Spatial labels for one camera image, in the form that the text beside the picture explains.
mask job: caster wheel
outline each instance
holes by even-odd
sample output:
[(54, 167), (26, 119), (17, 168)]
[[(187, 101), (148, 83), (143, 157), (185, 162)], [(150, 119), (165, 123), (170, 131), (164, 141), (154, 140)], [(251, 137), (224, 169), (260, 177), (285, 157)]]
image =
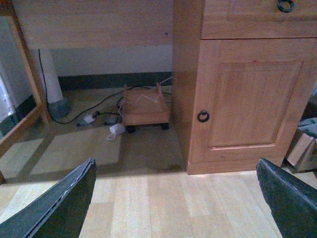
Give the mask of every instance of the caster wheel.
[(126, 126), (125, 129), (126, 129), (126, 131), (127, 131), (128, 133), (133, 133), (133, 132), (135, 132), (135, 126), (133, 126), (133, 125)]
[(162, 127), (162, 130), (168, 130), (169, 129), (169, 124), (168, 123), (162, 123), (161, 127)]

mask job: wall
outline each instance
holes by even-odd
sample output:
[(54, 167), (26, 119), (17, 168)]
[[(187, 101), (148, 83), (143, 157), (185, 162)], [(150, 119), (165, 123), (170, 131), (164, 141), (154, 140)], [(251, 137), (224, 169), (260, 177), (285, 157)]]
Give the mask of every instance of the wall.
[(0, 75), (15, 107), (32, 95), (22, 60), (6, 19), (0, 17)]
[(53, 49), (58, 76), (170, 72), (172, 45)]

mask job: white pipe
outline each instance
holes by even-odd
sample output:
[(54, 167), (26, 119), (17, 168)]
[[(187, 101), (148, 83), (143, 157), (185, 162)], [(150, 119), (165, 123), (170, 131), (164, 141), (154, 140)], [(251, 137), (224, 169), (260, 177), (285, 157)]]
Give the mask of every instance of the white pipe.
[[(38, 50), (32, 51), (34, 63), (38, 74), (42, 80), (44, 88), (44, 80), (41, 72), (40, 60)], [(63, 94), (59, 85), (55, 65), (49, 49), (41, 49), (41, 60), (45, 76), (45, 81), (48, 90), (48, 102), (55, 103), (63, 99)]]

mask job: small wooden cart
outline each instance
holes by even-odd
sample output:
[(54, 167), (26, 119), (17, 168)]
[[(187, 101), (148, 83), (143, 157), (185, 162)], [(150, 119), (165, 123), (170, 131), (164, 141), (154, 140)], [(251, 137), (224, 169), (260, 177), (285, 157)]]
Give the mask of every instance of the small wooden cart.
[(129, 133), (135, 131), (136, 125), (161, 124), (163, 130), (169, 128), (169, 110), (162, 93), (159, 94), (158, 83), (155, 89), (128, 90), (126, 85), (124, 88), (122, 123)]

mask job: white cable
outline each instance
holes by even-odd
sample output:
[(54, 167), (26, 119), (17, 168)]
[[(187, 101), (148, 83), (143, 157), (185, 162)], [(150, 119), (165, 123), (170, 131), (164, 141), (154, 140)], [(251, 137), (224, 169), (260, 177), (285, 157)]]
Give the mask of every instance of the white cable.
[(115, 140), (115, 133), (111, 133), (109, 136), (107, 136), (107, 140), (114, 141)]
[(131, 103), (131, 102), (122, 100), (122, 101), (121, 101), (121, 104), (120, 104), (120, 107), (119, 107), (119, 114), (120, 114), (120, 116), (122, 116), (122, 114), (121, 114), (120, 111), (121, 111), (121, 108), (122, 108), (123, 103), (128, 103), (128, 104), (131, 104), (131, 105), (133, 105), (133, 106), (136, 107), (137, 104), (138, 104), (138, 102), (139, 102), (139, 100), (140, 100), (142, 97), (147, 98), (147, 99), (150, 99), (151, 101), (157, 102), (158, 98), (162, 95), (161, 84), (164, 83), (164, 82), (166, 82), (166, 81), (168, 81), (168, 80), (170, 80), (170, 79), (172, 79), (172, 77), (167, 78), (167, 79), (165, 79), (165, 80), (163, 80), (162, 82), (159, 83), (159, 88), (158, 88), (159, 94), (158, 94), (158, 96), (157, 96), (156, 98), (150, 98), (150, 97), (148, 97), (148, 96), (146, 96), (146, 95), (144, 95), (144, 94), (141, 94), (141, 95), (139, 96), (138, 100), (137, 100), (135, 103)]

